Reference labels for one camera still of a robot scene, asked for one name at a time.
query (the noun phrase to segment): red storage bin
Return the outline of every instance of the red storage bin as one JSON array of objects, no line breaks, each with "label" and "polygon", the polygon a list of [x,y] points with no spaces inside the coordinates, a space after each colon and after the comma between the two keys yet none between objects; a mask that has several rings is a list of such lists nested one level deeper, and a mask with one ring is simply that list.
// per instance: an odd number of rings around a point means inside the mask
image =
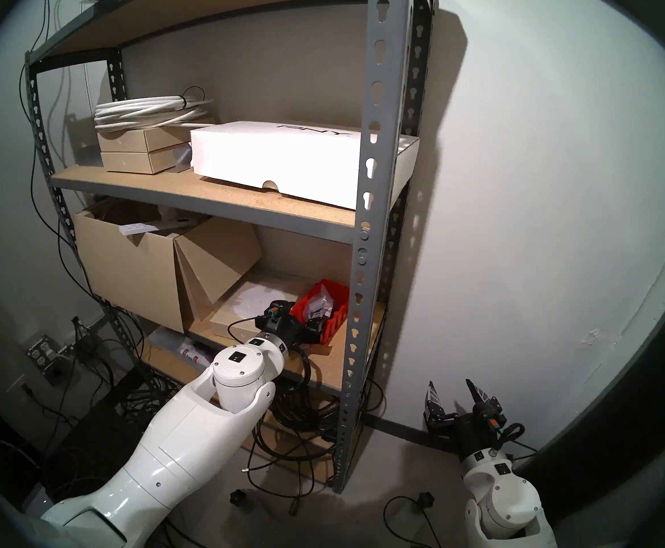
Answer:
[{"label": "red storage bin", "polygon": [[332,314],[332,318],[327,321],[325,331],[320,334],[320,343],[327,343],[348,317],[348,297],[350,296],[350,289],[348,287],[344,287],[341,284],[333,283],[332,281],[327,280],[327,278],[323,278],[312,287],[312,289],[310,289],[310,291],[297,304],[292,306],[289,313],[304,324],[304,321],[302,320],[302,312],[305,310],[305,306],[310,298],[321,292],[320,287],[323,285],[325,285],[325,289],[330,296],[333,297],[332,301],[334,302],[334,305],[338,306],[337,311]]}]

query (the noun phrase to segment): white box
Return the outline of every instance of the white box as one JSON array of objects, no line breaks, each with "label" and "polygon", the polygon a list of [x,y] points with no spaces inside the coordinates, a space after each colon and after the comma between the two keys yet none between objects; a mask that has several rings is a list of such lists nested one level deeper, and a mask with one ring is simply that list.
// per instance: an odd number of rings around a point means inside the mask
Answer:
[{"label": "white box", "polygon": [[[193,129],[191,144],[199,175],[355,209],[360,130],[235,121]],[[392,203],[411,178],[418,151],[418,137],[400,136]]]}]

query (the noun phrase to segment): gray floor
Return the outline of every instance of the gray floor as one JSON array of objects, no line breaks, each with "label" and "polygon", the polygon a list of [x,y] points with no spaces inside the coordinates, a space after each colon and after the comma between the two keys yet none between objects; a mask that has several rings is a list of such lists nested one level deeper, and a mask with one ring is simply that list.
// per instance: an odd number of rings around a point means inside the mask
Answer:
[{"label": "gray floor", "polygon": [[[302,499],[296,517],[287,514],[290,501],[272,497],[251,487],[245,474],[249,454],[239,450],[225,471],[185,499],[171,514],[172,522],[208,548],[216,547],[407,547],[385,528],[382,510],[395,495],[416,498],[429,491],[436,502],[429,516],[443,547],[464,546],[465,491],[459,462],[452,454],[418,446],[382,432],[364,429],[356,451],[354,469],[342,495],[316,484],[315,492]],[[252,465],[265,461],[254,456]],[[272,467],[254,472],[254,482],[272,491],[294,494],[297,474]],[[310,482],[303,482],[303,491]],[[243,489],[251,500],[245,510],[232,506],[229,494]],[[389,508],[404,511],[405,501]],[[178,548],[193,545],[170,533]],[[428,530],[416,540],[436,546]],[[150,548],[167,545],[156,531]]]}]

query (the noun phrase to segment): coiled white cable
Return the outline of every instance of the coiled white cable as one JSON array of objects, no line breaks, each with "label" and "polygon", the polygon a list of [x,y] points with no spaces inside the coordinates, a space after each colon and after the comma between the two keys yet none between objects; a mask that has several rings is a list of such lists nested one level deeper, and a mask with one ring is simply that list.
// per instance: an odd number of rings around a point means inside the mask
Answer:
[{"label": "coiled white cable", "polygon": [[94,124],[98,132],[160,126],[206,127],[210,124],[194,123],[193,120],[208,115],[202,106],[212,101],[205,99],[204,94],[201,100],[188,100],[184,96],[157,96],[98,104]]}]

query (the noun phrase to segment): plastic bag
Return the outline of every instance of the plastic bag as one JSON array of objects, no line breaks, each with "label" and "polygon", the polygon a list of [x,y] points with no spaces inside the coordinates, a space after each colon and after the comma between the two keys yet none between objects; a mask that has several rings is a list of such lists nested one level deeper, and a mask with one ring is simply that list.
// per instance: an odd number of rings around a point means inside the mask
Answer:
[{"label": "plastic bag", "polygon": [[320,294],[310,298],[302,311],[302,318],[307,323],[308,321],[320,318],[329,319],[333,317],[333,298],[330,293],[325,289],[325,285],[320,286]]}]

